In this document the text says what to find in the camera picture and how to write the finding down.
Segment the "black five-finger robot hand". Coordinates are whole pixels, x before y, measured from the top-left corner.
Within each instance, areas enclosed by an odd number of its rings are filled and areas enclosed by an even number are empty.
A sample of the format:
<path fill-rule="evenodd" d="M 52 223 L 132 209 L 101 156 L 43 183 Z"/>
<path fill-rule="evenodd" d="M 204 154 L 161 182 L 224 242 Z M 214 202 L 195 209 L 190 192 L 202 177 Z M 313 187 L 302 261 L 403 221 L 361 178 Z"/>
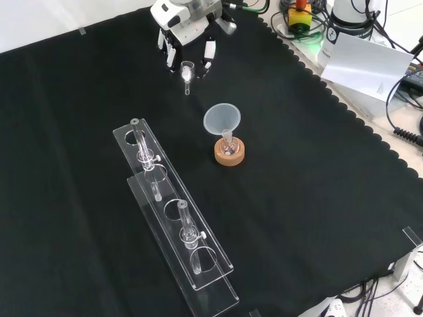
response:
<path fill-rule="evenodd" d="M 171 73 L 181 68 L 180 59 L 183 47 L 198 40 L 213 24 L 218 25 L 227 35 L 232 35 L 237 29 L 235 20 L 225 9 L 221 10 L 219 17 L 216 13 L 209 13 L 197 21 L 193 21 L 191 18 L 186 19 L 168 30 L 160 27 L 157 47 L 160 51 L 165 52 L 166 66 Z"/>

